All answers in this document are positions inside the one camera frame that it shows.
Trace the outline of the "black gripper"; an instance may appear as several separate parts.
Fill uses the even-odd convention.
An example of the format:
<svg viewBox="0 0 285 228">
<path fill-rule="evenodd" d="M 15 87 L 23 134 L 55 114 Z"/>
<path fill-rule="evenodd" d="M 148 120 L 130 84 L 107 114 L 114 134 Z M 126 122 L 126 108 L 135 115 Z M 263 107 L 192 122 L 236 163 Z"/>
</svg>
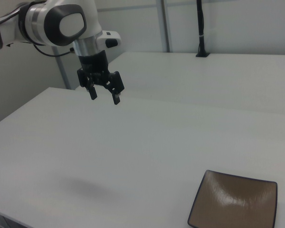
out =
<svg viewBox="0 0 285 228">
<path fill-rule="evenodd" d="M 94 84 L 104 85 L 112 94 L 114 104 L 119 104 L 124 84 L 118 71 L 109 72 L 105 50 L 92 56 L 79 56 L 79 60 L 81 68 L 77 70 L 78 80 L 80 86 L 89 92 L 91 99 L 97 98 Z"/>
</svg>

